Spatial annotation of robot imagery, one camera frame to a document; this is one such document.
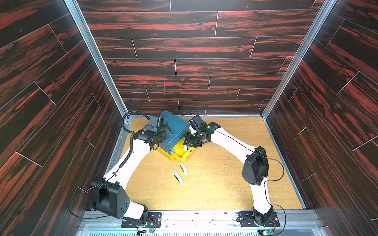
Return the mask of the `teal drawer cabinet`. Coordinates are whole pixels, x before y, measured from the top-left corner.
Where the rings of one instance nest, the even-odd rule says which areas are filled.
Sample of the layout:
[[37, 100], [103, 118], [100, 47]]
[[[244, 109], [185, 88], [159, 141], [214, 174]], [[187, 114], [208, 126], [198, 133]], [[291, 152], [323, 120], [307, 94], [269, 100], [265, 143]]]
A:
[[164, 140], [159, 147], [171, 155], [171, 151], [174, 147], [182, 141], [182, 138], [184, 138], [186, 133], [190, 130], [189, 123], [168, 111], [164, 111], [160, 115], [164, 117], [164, 124], [168, 125], [172, 135]]

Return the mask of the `yellow drawer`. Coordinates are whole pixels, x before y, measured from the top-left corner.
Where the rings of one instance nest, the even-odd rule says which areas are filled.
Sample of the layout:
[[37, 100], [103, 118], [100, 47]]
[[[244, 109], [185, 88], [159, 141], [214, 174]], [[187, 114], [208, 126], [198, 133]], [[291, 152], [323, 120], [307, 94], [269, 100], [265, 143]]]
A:
[[180, 140], [172, 149], [171, 156], [181, 163], [184, 163], [188, 157], [195, 151], [194, 147], [184, 145], [184, 140]]

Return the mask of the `white fruit knife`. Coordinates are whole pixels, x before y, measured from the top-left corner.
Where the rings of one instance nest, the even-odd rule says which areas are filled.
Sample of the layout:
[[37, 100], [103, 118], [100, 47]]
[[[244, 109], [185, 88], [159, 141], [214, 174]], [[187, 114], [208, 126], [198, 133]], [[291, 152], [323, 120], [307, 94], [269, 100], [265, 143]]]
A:
[[188, 169], [186, 168], [186, 166], [184, 165], [184, 163], [181, 163], [181, 162], [180, 162], [179, 164], [180, 164], [180, 167], [181, 167], [183, 173], [184, 173], [185, 175], [187, 175], [187, 174], [188, 174]]
[[176, 180], [177, 180], [181, 185], [184, 184], [184, 180], [183, 180], [182, 177], [178, 174], [177, 171], [174, 171], [174, 172], [173, 172], [173, 175], [174, 175], [174, 177], [176, 178]]

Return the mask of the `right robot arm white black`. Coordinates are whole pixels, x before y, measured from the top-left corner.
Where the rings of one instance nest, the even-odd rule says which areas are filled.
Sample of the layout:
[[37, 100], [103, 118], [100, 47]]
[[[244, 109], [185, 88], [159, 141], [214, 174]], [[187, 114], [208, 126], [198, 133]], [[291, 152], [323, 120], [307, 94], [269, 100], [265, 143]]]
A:
[[258, 226], [266, 226], [274, 209], [266, 186], [269, 163], [265, 149], [242, 142], [215, 122], [207, 124], [199, 115], [191, 118], [189, 124], [185, 146], [200, 148], [205, 143], [215, 143], [244, 164], [241, 176], [250, 185], [254, 200], [251, 220]]

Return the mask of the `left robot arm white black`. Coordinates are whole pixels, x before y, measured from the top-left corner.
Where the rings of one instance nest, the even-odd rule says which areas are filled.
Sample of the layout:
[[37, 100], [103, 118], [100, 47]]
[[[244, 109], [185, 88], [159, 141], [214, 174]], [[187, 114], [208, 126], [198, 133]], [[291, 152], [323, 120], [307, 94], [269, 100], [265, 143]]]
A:
[[167, 125], [146, 126], [133, 132], [128, 153], [102, 178], [93, 179], [90, 187], [92, 208], [115, 218], [131, 220], [136, 227], [148, 221], [148, 207], [130, 200], [125, 191], [134, 171], [143, 158], [172, 133]]

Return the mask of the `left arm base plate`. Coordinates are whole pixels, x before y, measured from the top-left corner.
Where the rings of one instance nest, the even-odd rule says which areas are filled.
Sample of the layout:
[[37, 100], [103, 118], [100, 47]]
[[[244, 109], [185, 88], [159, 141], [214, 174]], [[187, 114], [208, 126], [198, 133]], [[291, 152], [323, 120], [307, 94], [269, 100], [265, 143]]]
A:
[[156, 229], [161, 227], [162, 212], [148, 211], [142, 214], [140, 219], [133, 219], [123, 217], [121, 228], [151, 228]]

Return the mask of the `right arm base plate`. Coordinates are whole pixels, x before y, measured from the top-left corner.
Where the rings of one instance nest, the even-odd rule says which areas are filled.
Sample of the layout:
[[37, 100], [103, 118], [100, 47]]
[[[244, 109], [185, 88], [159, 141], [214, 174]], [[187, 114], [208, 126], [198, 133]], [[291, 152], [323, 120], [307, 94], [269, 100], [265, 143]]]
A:
[[253, 211], [240, 211], [236, 221], [240, 223], [241, 227], [271, 227], [278, 228], [280, 222], [276, 212], [272, 209], [265, 214], [261, 214], [253, 209]]

